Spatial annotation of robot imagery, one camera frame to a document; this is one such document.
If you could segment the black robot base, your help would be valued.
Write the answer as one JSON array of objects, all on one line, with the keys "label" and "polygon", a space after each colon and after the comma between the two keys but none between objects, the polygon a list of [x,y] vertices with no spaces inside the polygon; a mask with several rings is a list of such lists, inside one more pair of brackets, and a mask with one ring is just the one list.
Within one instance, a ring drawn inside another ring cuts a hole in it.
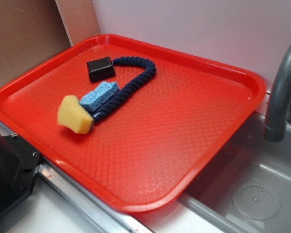
[{"label": "black robot base", "polygon": [[41,160],[21,136],[0,134],[0,217],[32,194]]}]

